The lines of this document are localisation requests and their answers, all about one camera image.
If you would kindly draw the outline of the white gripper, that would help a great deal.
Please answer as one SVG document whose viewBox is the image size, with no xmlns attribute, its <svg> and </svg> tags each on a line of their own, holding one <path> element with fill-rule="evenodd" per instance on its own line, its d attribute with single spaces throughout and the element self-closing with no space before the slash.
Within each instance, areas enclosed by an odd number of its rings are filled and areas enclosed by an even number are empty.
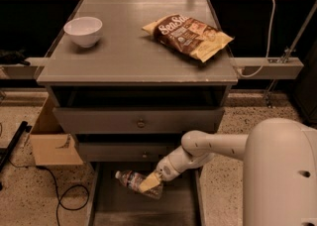
<svg viewBox="0 0 317 226">
<path fill-rule="evenodd" d="M 139 191 L 144 193 L 161 184 L 163 181 L 172 181 L 180 175 L 180 157 L 166 156 L 162 158 L 156 171 L 149 174 L 139 185 Z"/>
</svg>

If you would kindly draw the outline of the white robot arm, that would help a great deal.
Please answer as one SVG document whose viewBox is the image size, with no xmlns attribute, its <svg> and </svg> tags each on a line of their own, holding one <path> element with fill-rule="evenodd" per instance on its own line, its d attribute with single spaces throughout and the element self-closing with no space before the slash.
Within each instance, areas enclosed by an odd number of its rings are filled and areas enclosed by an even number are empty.
<svg viewBox="0 0 317 226">
<path fill-rule="evenodd" d="M 141 183 L 146 192 L 215 154 L 243 162 L 244 226 L 317 226 L 317 130 L 271 118 L 247 134 L 189 131 Z"/>
</svg>

